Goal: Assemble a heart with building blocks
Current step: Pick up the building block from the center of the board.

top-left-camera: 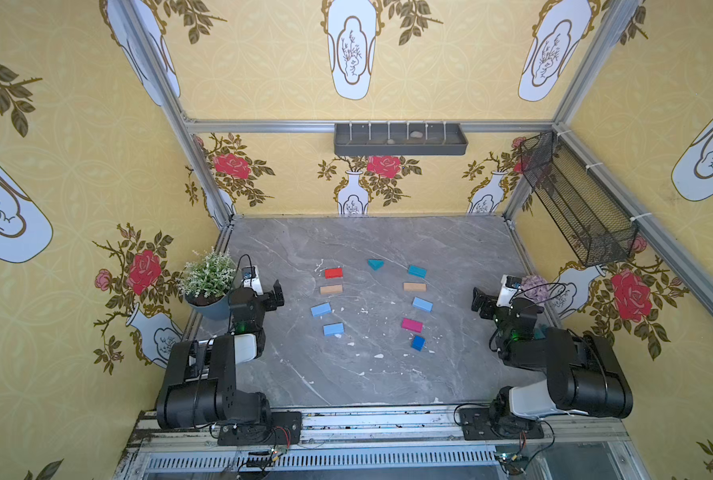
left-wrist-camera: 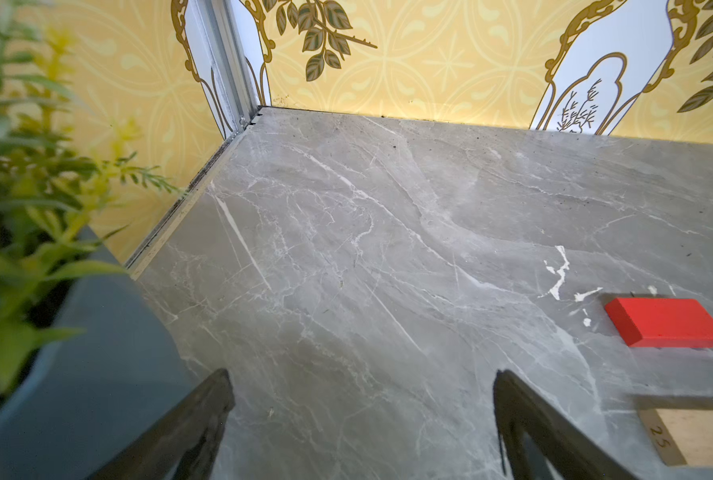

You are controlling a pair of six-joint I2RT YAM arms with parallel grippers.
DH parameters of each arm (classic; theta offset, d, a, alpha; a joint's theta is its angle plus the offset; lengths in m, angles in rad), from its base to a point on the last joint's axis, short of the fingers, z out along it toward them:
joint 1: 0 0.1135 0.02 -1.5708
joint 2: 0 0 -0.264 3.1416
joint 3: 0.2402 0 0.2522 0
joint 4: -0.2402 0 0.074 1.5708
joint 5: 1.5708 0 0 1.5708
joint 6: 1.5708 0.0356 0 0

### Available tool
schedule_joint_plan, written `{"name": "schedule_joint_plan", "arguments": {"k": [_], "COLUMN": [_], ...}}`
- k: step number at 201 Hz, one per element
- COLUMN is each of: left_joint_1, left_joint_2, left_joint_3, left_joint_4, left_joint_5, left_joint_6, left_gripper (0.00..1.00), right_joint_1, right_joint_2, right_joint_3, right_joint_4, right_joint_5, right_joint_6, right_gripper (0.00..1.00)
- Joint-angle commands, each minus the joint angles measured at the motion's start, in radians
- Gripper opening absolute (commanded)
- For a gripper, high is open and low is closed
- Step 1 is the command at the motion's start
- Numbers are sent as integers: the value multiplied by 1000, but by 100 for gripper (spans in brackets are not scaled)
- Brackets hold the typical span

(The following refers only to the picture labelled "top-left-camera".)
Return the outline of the red rectangular block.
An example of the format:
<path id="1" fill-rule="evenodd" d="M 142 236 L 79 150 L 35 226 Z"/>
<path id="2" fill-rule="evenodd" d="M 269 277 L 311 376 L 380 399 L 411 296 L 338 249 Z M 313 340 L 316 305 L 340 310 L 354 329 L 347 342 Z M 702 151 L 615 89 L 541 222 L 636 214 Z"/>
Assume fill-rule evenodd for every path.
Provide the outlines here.
<path id="1" fill-rule="evenodd" d="M 326 279 L 336 279 L 344 277 L 344 270 L 342 268 L 330 268 L 324 270 L 324 275 Z"/>

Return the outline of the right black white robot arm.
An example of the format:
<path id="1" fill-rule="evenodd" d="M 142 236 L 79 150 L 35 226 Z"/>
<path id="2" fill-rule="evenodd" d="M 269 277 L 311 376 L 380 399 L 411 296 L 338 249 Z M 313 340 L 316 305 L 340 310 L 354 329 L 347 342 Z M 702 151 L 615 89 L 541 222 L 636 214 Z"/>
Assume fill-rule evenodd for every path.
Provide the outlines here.
<path id="1" fill-rule="evenodd" d="M 487 408 L 487 424 L 495 436 L 528 434 L 549 416 L 630 416 L 632 390 L 607 339 L 557 327 L 545 328 L 538 337 L 535 328 L 543 308 L 518 295 L 502 302 L 474 288 L 471 310 L 494 323 L 490 350 L 505 366 L 544 376 L 498 391 Z"/>

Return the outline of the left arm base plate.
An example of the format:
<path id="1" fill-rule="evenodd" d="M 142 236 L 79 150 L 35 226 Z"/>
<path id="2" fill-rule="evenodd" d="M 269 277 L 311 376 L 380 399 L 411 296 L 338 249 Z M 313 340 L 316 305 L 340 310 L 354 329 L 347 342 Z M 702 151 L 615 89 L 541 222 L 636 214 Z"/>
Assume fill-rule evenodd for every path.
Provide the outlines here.
<path id="1" fill-rule="evenodd" d="M 218 446 L 284 446 L 300 443 L 302 412 L 262 414 L 260 423 L 230 423 L 220 428 Z"/>

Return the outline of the teal rectangular block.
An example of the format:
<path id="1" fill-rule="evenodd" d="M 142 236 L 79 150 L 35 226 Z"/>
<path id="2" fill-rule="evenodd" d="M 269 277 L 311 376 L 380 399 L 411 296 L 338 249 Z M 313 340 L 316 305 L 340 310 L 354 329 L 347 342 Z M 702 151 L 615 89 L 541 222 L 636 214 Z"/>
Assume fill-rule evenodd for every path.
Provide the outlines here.
<path id="1" fill-rule="evenodd" d="M 415 266 L 415 265 L 410 265 L 407 270 L 409 275 L 416 276 L 419 278 L 426 278 L 427 271 L 424 268 Z"/>

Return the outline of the natural wood block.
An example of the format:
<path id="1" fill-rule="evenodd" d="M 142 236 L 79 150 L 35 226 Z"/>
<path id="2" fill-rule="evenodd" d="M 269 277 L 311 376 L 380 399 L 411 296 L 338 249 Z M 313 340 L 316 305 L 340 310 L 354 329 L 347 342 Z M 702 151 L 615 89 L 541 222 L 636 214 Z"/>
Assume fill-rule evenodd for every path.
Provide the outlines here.
<path id="1" fill-rule="evenodd" d="M 320 294 L 322 294 L 322 295 L 340 294 L 340 293 L 342 293 L 342 291 L 344 291 L 342 284 L 320 287 Z"/>
<path id="2" fill-rule="evenodd" d="M 403 290 L 408 292 L 426 292 L 427 286 L 425 283 L 405 282 Z"/>

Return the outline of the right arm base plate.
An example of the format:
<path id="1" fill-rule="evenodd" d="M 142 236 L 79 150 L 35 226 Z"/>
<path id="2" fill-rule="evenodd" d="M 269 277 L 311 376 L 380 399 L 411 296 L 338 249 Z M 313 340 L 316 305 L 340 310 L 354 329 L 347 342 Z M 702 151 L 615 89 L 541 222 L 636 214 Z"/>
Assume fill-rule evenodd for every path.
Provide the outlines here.
<path id="1" fill-rule="evenodd" d="M 466 441 L 538 440 L 545 434 L 537 421 L 523 419 L 484 405 L 465 404 L 453 412 L 453 420 Z"/>

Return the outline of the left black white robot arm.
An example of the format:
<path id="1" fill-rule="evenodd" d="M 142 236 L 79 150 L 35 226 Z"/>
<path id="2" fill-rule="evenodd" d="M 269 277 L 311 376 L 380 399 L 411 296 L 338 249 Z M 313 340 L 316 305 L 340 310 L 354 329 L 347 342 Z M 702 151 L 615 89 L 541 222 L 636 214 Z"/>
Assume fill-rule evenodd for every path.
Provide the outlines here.
<path id="1" fill-rule="evenodd" d="M 239 390 L 236 366 L 262 356 L 266 348 L 264 317 L 282 306 L 284 290 L 278 281 L 264 294 L 240 287 L 228 295 L 228 333 L 174 345 L 156 400 L 158 426 L 186 429 L 216 424 L 270 429 L 268 398 L 260 392 Z"/>

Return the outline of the teal triangular block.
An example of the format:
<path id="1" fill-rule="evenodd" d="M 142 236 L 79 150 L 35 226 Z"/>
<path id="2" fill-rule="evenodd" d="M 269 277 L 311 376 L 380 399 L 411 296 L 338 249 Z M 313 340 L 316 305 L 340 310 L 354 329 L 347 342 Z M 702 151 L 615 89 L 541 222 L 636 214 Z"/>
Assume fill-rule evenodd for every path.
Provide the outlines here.
<path id="1" fill-rule="evenodd" d="M 373 271 L 378 271 L 384 266 L 384 261 L 379 259 L 368 259 L 367 264 Z"/>

